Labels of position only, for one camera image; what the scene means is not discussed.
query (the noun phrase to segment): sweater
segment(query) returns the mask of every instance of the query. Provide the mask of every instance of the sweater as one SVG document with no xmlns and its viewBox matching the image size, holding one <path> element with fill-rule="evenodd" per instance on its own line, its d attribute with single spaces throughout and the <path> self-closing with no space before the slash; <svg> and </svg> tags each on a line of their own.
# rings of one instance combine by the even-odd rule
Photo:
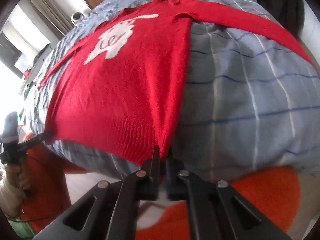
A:
<svg viewBox="0 0 320 240">
<path fill-rule="evenodd" d="M 154 145 L 166 157 L 179 117 L 193 19 L 266 36 L 311 62 L 281 26 L 225 5 L 154 0 L 126 8 L 78 41 L 40 82 L 41 88 L 70 60 L 46 116 L 52 139 L 137 164 L 151 157 Z"/>
</svg>

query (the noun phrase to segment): white cartoon applique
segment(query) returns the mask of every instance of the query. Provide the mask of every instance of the white cartoon applique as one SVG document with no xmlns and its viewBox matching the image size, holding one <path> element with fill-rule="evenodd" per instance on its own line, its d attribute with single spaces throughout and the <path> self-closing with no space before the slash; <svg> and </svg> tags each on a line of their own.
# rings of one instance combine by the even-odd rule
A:
<svg viewBox="0 0 320 240">
<path fill-rule="evenodd" d="M 117 23 L 111 29 L 107 30 L 99 37 L 99 41 L 94 50 L 88 55 L 84 64 L 89 63 L 100 53 L 106 51 L 106 59 L 117 56 L 120 49 L 127 43 L 129 37 L 133 34 L 131 30 L 136 19 L 151 19 L 158 17 L 158 14 L 147 14 L 137 16 L 133 19 Z"/>
</svg>

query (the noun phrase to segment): human hand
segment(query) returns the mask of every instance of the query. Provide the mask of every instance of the human hand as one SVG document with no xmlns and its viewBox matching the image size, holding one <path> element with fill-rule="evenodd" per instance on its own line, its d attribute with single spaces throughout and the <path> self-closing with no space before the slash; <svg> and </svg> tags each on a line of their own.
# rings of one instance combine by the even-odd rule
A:
<svg viewBox="0 0 320 240">
<path fill-rule="evenodd" d="M 32 176 L 26 159 L 20 162 L 20 165 L 8 164 L 5 166 L 6 177 L 8 182 L 16 187 L 30 189 L 32 187 Z"/>
</svg>

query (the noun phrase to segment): ribbed hem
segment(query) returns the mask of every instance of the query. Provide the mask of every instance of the ribbed hem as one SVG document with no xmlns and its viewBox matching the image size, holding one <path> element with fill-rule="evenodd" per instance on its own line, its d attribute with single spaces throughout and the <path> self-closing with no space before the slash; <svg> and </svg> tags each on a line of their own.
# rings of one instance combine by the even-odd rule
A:
<svg viewBox="0 0 320 240">
<path fill-rule="evenodd" d="M 75 141 L 113 153 L 138 165 L 152 157 L 156 144 L 152 126 L 118 118 L 101 118 L 98 121 L 94 123 L 87 116 L 51 122 L 47 119 L 45 130 L 53 130 L 53 140 Z"/>
</svg>

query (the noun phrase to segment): black metal bracket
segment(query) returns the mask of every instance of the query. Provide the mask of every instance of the black metal bracket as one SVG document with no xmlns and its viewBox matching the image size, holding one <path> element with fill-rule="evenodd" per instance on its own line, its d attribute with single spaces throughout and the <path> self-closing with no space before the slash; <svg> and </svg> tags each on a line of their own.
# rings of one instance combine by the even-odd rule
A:
<svg viewBox="0 0 320 240">
<path fill-rule="evenodd" d="M 162 164 L 155 147 L 140 171 L 99 182 L 34 240 L 135 239 L 139 201 L 157 199 L 162 173 L 168 199 L 187 200 L 191 240 L 290 240 L 226 181 L 204 181 L 172 156 Z"/>
</svg>

